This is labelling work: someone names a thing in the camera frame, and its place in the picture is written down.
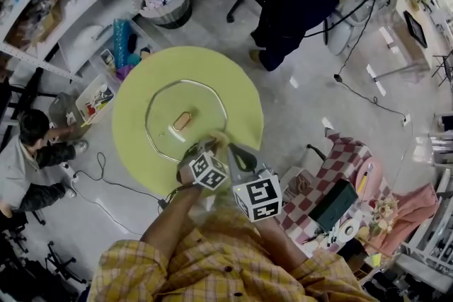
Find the plaid shirt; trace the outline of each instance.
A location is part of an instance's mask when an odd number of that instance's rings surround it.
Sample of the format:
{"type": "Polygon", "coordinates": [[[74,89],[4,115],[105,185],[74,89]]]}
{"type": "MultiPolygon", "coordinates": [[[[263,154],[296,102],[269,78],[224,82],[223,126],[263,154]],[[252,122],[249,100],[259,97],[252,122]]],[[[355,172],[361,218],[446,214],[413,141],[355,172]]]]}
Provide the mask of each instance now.
{"type": "Polygon", "coordinates": [[[170,261],[135,240],[116,242],[103,254],[88,301],[154,300],[375,301],[344,259],[324,250],[287,273],[260,246],[253,224],[231,208],[192,229],[170,261]]]}

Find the cable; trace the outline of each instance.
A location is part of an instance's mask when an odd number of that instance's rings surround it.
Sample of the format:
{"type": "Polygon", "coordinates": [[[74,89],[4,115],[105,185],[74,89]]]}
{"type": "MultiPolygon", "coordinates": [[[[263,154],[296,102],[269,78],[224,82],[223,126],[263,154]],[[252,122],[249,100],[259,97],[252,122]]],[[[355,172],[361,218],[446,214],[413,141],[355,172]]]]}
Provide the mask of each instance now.
{"type": "Polygon", "coordinates": [[[398,180],[399,172],[401,171],[401,167],[403,166],[404,160],[406,159],[406,154],[408,153],[409,148],[411,147],[411,144],[412,144],[412,139],[413,139],[413,124],[412,124],[412,122],[411,122],[411,129],[412,129],[411,139],[409,140],[408,147],[406,147],[406,151],[404,151],[403,158],[401,159],[401,164],[399,165],[398,172],[396,173],[396,176],[395,176],[394,186],[396,185],[396,181],[398,180]]]}
{"type": "MultiPolygon", "coordinates": [[[[103,181],[103,182],[106,182],[107,184],[109,185],[114,185],[114,186],[119,186],[119,187],[123,187],[127,190],[130,190],[132,192],[136,192],[138,194],[143,194],[143,195],[146,195],[148,197],[152,197],[154,198],[155,200],[157,200],[157,213],[160,214],[162,210],[164,210],[167,205],[171,202],[171,200],[174,198],[174,196],[176,195],[176,193],[182,189],[186,189],[188,187],[192,187],[193,184],[187,184],[187,185],[181,185],[180,187],[177,187],[175,190],[173,190],[170,194],[167,195],[167,197],[165,199],[159,199],[158,197],[155,197],[154,195],[152,194],[149,194],[147,192],[141,192],[139,190],[136,190],[136,189],[132,189],[131,187],[128,187],[126,185],[123,185],[123,184],[118,184],[116,182],[111,182],[111,181],[108,181],[104,178],[104,174],[105,174],[105,165],[107,163],[107,158],[105,157],[105,154],[103,152],[98,152],[96,154],[96,158],[98,159],[98,164],[99,166],[101,167],[101,176],[99,178],[94,178],[92,175],[88,174],[86,171],[84,170],[78,170],[74,173],[74,178],[77,176],[77,174],[79,173],[82,173],[84,175],[86,175],[88,178],[92,179],[93,181],[103,181]]],[[[142,236],[142,234],[138,234],[138,233],[135,233],[134,231],[131,231],[128,227],[126,227],[124,224],[121,224],[118,220],[116,220],[113,215],[111,213],[108,212],[107,209],[105,209],[101,204],[97,203],[97,202],[94,202],[93,200],[90,200],[86,197],[84,197],[80,191],[78,191],[75,186],[74,186],[74,182],[71,181],[71,187],[75,190],[75,192],[77,194],[79,194],[83,200],[85,200],[86,202],[90,203],[90,204],[95,204],[97,205],[98,207],[100,207],[109,217],[110,219],[112,219],[112,221],[116,224],[118,224],[119,226],[122,226],[124,229],[126,229],[127,231],[129,231],[131,234],[135,234],[136,236],[142,236]]]]}
{"type": "Polygon", "coordinates": [[[360,3],[358,6],[356,6],[354,8],[354,10],[352,10],[351,12],[349,12],[346,16],[342,17],[337,23],[334,23],[331,27],[327,28],[327,29],[323,29],[323,30],[320,30],[319,32],[316,32],[316,33],[312,33],[312,34],[308,34],[308,35],[305,35],[304,38],[310,38],[310,37],[313,37],[315,35],[318,35],[318,34],[321,34],[321,33],[326,33],[328,32],[329,30],[332,30],[334,29],[338,24],[344,22],[346,19],[348,19],[352,14],[354,14],[357,10],[359,10],[360,8],[362,8],[362,6],[369,0],[364,0],[362,3],[360,3]]]}
{"type": "Polygon", "coordinates": [[[348,63],[348,60],[349,58],[351,57],[351,54],[352,52],[354,51],[355,47],[359,44],[359,41],[360,39],[362,38],[363,36],[363,33],[365,32],[365,29],[367,28],[367,25],[369,23],[369,20],[371,19],[372,17],[372,14],[373,14],[373,9],[374,9],[374,5],[376,4],[376,0],[373,0],[373,4],[372,4],[372,7],[371,7],[371,11],[369,12],[369,16],[368,16],[368,19],[367,21],[365,22],[365,26],[363,27],[362,29],[362,32],[360,33],[358,39],[357,39],[357,42],[354,44],[354,46],[351,48],[351,51],[349,52],[349,55],[348,57],[346,58],[345,62],[343,63],[342,67],[340,68],[340,71],[337,73],[337,74],[334,74],[333,75],[333,78],[338,82],[338,83],[341,83],[343,84],[344,86],[346,86],[349,91],[351,91],[352,93],[354,93],[355,95],[358,95],[359,97],[363,98],[364,100],[367,100],[368,102],[372,103],[373,105],[376,105],[377,107],[383,109],[383,110],[386,110],[386,111],[389,111],[389,112],[392,112],[392,113],[396,113],[398,115],[402,115],[403,116],[403,120],[404,122],[406,121],[406,115],[399,112],[399,111],[395,111],[395,110],[391,110],[390,108],[386,108],[384,106],[381,106],[378,102],[377,102],[377,97],[373,97],[373,99],[371,100],[370,98],[364,96],[364,95],[361,95],[360,93],[354,91],[351,87],[349,87],[346,83],[343,83],[343,79],[341,78],[340,74],[341,74],[341,71],[346,67],[346,63],[348,63]]]}
{"type": "Polygon", "coordinates": [[[98,153],[96,154],[96,158],[98,159],[98,164],[99,164],[99,166],[101,167],[101,176],[100,176],[99,178],[94,178],[93,176],[91,176],[90,174],[88,174],[88,173],[87,173],[86,171],[84,171],[84,170],[78,170],[78,171],[76,171],[76,172],[74,173],[74,177],[76,177],[77,174],[79,174],[79,173],[83,173],[83,174],[85,174],[86,176],[88,176],[90,179],[92,179],[93,181],[100,181],[100,180],[102,180],[102,181],[106,182],[106,183],[109,184],[109,185],[114,185],[114,186],[123,187],[123,188],[128,189],[128,190],[130,190],[130,191],[132,191],[132,192],[136,192],[136,193],[138,193],[138,194],[143,194],[143,195],[147,195],[148,197],[152,197],[152,198],[154,198],[155,200],[157,200],[157,202],[160,201],[160,199],[159,199],[158,197],[155,197],[154,195],[149,194],[149,193],[147,193],[147,192],[141,192],[141,191],[139,191],[139,190],[132,189],[131,187],[128,187],[128,186],[126,186],[126,185],[117,184],[116,182],[111,182],[111,181],[106,180],[106,179],[104,178],[104,173],[105,173],[105,165],[106,165],[106,163],[107,163],[107,158],[105,157],[104,153],[102,153],[102,152],[98,152],[98,153]]]}
{"type": "Polygon", "coordinates": [[[358,92],[355,92],[353,89],[351,89],[351,87],[349,87],[346,83],[343,83],[343,81],[337,81],[338,83],[341,83],[343,84],[344,86],[348,87],[349,91],[351,91],[352,93],[354,93],[355,95],[358,95],[359,97],[363,98],[364,100],[367,100],[368,102],[372,103],[373,105],[376,105],[377,107],[379,108],[382,108],[383,110],[386,110],[386,111],[389,111],[389,112],[392,112],[392,113],[396,113],[398,115],[401,115],[404,117],[404,121],[406,121],[406,115],[399,112],[399,111],[395,111],[395,110],[391,110],[390,108],[386,108],[384,106],[381,106],[378,102],[377,102],[377,97],[373,97],[373,100],[370,100],[368,97],[365,97],[364,95],[361,95],[360,93],[358,92]]]}
{"type": "Polygon", "coordinates": [[[80,191],[78,191],[75,186],[74,186],[74,182],[71,181],[71,187],[76,191],[76,193],[78,195],[80,195],[82,197],[83,200],[85,200],[86,202],[90,203],[90,204],[95,204],[97,205],[98,207],[100,207],[109,217],[110,219],[112,219],[113,222],[115,222],[116,224],[118,224],[119,226],[122,226],[124,229],[126,229],[129,233],[131,234],[135,234],[136,236],[142,236],[143,234],[138,234],[138,233],[135,233],[134,231],[131,231],[128,227],[126,227],[124,224],[121,224],[118,220],[116,220],[112,214],[110,214],[108,212],[108,210],[106,208],[104,208],[101,204],[99,204],[98,202],[94,202],[93,200],[90,200],[90,199],[87,199],[86,197],[84,197],[80,191]]]}
{"type": "Polygon", "coordinates": [[[340,76],[340,73],[343,70],[343,68],[346,67],[346,63],[348,62],[349,58],[351,57],[352,51],[355,49],[355,46],[359,44],[360,38],[363,36],[363,33],[364,33],[365,29],[367,28],[369,20],[371,19],[372,15],[373,15],[373,9],[374,9],[374,5],[375,4],[376,4],[376,0],[373,1],[373,5],[371,7],[371,11],[369,12],[368,19],[365,22],[365,26],[363,27],[362,32],[360,33],[360,35],[359,35],[359,37],[357,39],[357,42],[354,44],[354,47],[352,47],[351,51],[349,52],[348,58],[346,58],[345,63],[342,65],[342,67],[340,68],[340,71],[338,72],[339,76],[340,76]]]}

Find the sneaker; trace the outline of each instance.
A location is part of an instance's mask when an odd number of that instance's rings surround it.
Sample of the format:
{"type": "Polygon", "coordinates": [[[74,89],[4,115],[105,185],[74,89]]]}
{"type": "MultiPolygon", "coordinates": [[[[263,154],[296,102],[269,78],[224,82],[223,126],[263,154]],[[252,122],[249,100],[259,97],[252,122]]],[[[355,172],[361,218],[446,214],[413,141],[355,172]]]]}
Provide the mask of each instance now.
{"type": "Polygon", "coordinates": [[[62,181],[60,183],[63,185],[65,188],[66,192],[64,193],[65,196],[73,198],[77,196],[76,190],[74,190],[71,186],[71,180],[65,176],[62,178],[62,181]]]}
{"type": "Polygon", "coordinates": [[[76,150],[76,156],[79,156],[88,150],[88,145],[89,143],[86,140],[78,140],[77,142],[74,142],[72,146],[76,150]]]}
{"type": "Polygon", "coordinates": [[[261,65],[260,50],[251,50],[248,55],[254,64],[261,65]]]}
{"type": "Polygon", "coordinates": [[[69,189],[66,190],[66,193],[64,195],[72,199],[77,196],[77,193],[76,190],[70,187],[69,189]]]}

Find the gray floor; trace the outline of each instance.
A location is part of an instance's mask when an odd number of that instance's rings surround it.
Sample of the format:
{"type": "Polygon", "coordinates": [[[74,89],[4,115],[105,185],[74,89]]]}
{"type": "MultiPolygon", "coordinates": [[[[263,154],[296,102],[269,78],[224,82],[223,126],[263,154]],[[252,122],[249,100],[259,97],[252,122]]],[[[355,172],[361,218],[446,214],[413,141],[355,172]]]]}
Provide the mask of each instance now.
{"type": "MultiPolygon", "coordinates": [[[[412,74],[394,75],[382,81],[387,94],[381,97],[366,66],[371,64],[377,73],[382,73],[400,67],[401,60],[387,48],[379,32],[366,33],[343,70],[343,80],[368,97],[377,96],[379,103],[388,108],[410,113],[411,124],[402,127],[401,116],[373,106],[333,80],[333,74],[338,72],[345,57],[333,56],[321,36],[303,41],[277,71],[268,73],[253,65],[248,58],[248,50],[253,48],[249,34],[258,23],[260,8],[253,0],[247,0],[236,13],[236,22],[228,24],[225,21],[227,9],[234,1],[193,0],[193,17],[178,30],[157,31],[146,20],[138,23],[162,47],[208,47],[242,66],[260,93],[265,118],[262,150],[277,172],[283,173],[291,165],[301,163],[316,174],[321,162],[313,152],[307,153],[305,146],[313,144],[328,153],[331,142],[323,137],[323,122],[330,122],[344,135],[355,137],[371,148],[396,192],[408,192],[427,182],[435,182],[435,170],[426,163],[414,162],[414,155],[420,153],[419,149],[417,153],[414,150],[419,141],[424,140],[423,134],[434,125],[434,111],[452,109],[452,94],[447,84],[438,88],[439,78],[432,79],[429,74],[418,83],[412,74]]],[[[49,73],[45,73],[42,85],[51,85],[48,86],[51,89],[44,91],[53,91],[57,86],[59,89],[69,87],[67,80],[49,73]]],[[[48,100],[39,99],[37,107],[45,108],[46,103],[48,100]]],[[[90,150],[72,165],[98,177],[96,153],[102,151],[108,159],[107,179],[143,190],[115,152],[110,121],[108,115],[88,131],[90,150]]],[[[135,233],[143,233],[157,215],[157,204],[152,198],[84,176],[77,188],[84,197],[102,204],[135,233]]],[[[37,225],[29,217],[30,225],[25,234],[30,253],[42,259],[47,242],[53,240],[62,255],[77,258],[73,270],[87,279],[92,277],[98,258],[111,243],[122,238],[138,238],[81,196],[64,199],[44,209],[43,214],[46,226],[37,225]]]]}

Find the plastic bin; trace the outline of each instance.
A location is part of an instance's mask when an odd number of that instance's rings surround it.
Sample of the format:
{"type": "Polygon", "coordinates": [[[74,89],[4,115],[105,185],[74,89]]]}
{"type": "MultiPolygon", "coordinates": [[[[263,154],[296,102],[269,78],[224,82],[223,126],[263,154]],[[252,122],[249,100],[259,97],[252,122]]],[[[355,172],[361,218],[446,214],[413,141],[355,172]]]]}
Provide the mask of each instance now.
{"type": "Polygon", "coordinates": [[[67,127],[68,124],[66,115],[69,113],[72,113],[74,115],[76,119],[75,125],[77,129],[72,134],[60,137],[58,141],[80,139],[90,128],[89,126],[81,128],[81,125],[85,121],[76,106],[76,98],[72,95],[61,92],[49,106],[50,121],[52,121],[55,127],[67,127]]]}
{"type": "MultiPolygon", "coordinates": [[[[151,54],[161,50],[157,43],[154,42],[132,19],[129,19],[129,22],[132,32],[137,34],[137,46],[134,53],[140,54],[141,48],[144,47],[148,47],[151,54]]],[[[98,50],[90,57],[89,61],[99,74],[103,74],[107,78],[108,84],[110,84],[113,87],[113,90],[117,92],[120,89],[121,81],[116,77],[115,72],[110,69],[101,58],[101,53],[105,50],[113,52],[113,29],[110,29],[108,34],[110,34],[109,39],[98,48],[98,50]]]]}
{"type": "Polygon", "coordinates": [[[84,119],[84,122],[86,122],[87,124],[95,124],[98,123],[104,117],[104,115],[107,114],[107,112],[109,112],[112,109],[115,97],[116,90],[113,89],[113,87],[108,83],[107,78],[103,74],[100,74],[94,79],[93,82],[91,82],[90,86],[88,86],[85,89],[85,91],[79,96],[79,98],[77,98],[76,106],[82,118],[84,119]],[[90,102],[94,93],[102,85],[106,85],[107,87],[109,87],[109,89],[113,93],[113,98],[110,101],[108,101],[107,105],[103,109],[99,110],[93,117],[90,117],[86,111],[86,104],[90,102]]]}

